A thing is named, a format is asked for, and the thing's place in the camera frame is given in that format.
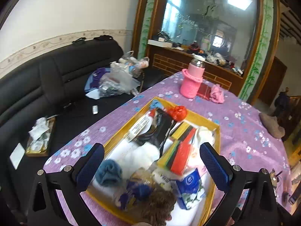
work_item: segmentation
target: pink knitted bottle cover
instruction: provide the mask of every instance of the pink knitted bottle cover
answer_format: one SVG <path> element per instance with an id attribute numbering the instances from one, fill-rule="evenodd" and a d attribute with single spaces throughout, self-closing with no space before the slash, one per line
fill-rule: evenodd
<path id="1" fill-rule="evenodd" d="M 184 80 L 180 89 L 180 93 L 186 98 L 194 98 L 201 86 L 203 78 L 196 78 L 188 73 L 187 69 L 182 70 Z"/>

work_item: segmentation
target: purple floral tablecloth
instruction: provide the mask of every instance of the purple floral tablecloth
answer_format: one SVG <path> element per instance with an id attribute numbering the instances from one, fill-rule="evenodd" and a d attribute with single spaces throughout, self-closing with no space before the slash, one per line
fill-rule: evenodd
<path id="1" fill-rule="evenodd" d="M 47 173 L 57 172 L 66 165 L 74 165 L 81 156 L 87 154 L 94 143 L 106 143 L 148 101 L 158 96 L 177 105 L 184 105 L 220 125 L 221 155 L 225 156 L 232 165 L 238 164 L 243 170 L 255 172 L 263 167 L 269 172 L 273 168 L 276 173 L 283 170 L 276 198 L 277 202 L 281 204 L 282 192 L 288 191 L 291 194 L 287 155 L 283 142 L 273 138 L 262 126 L 258 116 L 259 111 L 228 91 L 224 91 L 225 102 L 223 104 L 215 104 L 198 96 L 194 99 L 187 99 L 179 93 L 182 80 L 182 73 L 176 73 L 100 119 L 50 157 L 44 165 L 45 171 Z M 212 83 L 208 81 L 204 81 L 204 83 L 212 86 Z M 212 209 L 217 206 L 223 194 L 216 189 Z M 238 206 L 242 207 L 246 195 L 247 191 L 242 194 Z M 86 192 L 82 192 L 81 196 L 102 225 L 128 225 L 104 210 Z M 58 191 L 58 198 L 69 222 L 77 225 L 61 191 Z"/>

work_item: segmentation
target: brown furry object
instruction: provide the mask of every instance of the brown furry object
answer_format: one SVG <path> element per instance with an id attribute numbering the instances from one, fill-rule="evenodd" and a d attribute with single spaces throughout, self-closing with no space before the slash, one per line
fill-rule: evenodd
<path id="1" fill-rule="evenodd" d="M 274 138 L 280 139 L 285 135 L 285 130 L 278 125 L 276 116 L 268 116 L 265 113 L 259 113 L 259 117 L 264 127 Z"/>
<path id="2" fill-rule="evenodd" d="M 171 218 L 170 213 L 175 203 L 176 197 L 171 191 L 156 187 L 148 199 L 142 203 L 141 216 L 152 226 L 165 226 L 165 221 Z"/>

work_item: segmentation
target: blue gripper pad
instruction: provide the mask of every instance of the blue gripper pad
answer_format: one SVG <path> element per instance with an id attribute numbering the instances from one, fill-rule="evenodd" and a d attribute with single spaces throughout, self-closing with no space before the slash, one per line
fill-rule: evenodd
<path id="1" fill-rule="evenodd" d="M 216 187 L 221 191 L 227 192 L 233 174 L 231 170 L 229 171 L 228 167 L 226 167 L 226 172 L 220 164 L 221 158 L 224 157 L 217 154 L 215 149 L 209 143 L 203 143 L 200 146 L 200 156 L 210 176 L 216 184 Z M 225 164 L 223 162 L 223 165 L 230 165 L 227 160 L 225 161 L 227 163 Z"/>
<path id="2" fill-rule="evenodd" d="M 80 166 L 80 170 L 75 176 L 76 188 L 79 192 L 86 191 L 103 159 L 104 147 L 96 143 L 86 156 L 81 157 L 77 161 L 74 168 L 77 164 Z"/>

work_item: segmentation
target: black sofa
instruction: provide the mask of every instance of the black sofa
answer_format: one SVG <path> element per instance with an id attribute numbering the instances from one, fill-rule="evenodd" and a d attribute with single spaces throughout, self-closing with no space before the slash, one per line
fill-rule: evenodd
<path id="1" fill-rule="evenodd" d="M 123 55 L 109 37 L 74 43 L 27 61 L 0 79 L 0 186 L 11 210 L 27 214 L 31 186 L 48 157 L 23 156 L 17 170 L 9 156 L 18 143 L 25 148 L 35 120 L 57 116 L 50 141 L 53 155 L 72 138 L 106 116 L 133 95 L 89 99 L 85 83 L 94 70 L 109 67 Z M 145 70 L 144 89 L 164 79 L 156 69 Z M 98 105 L 99 112 L 92 113 Z"/>

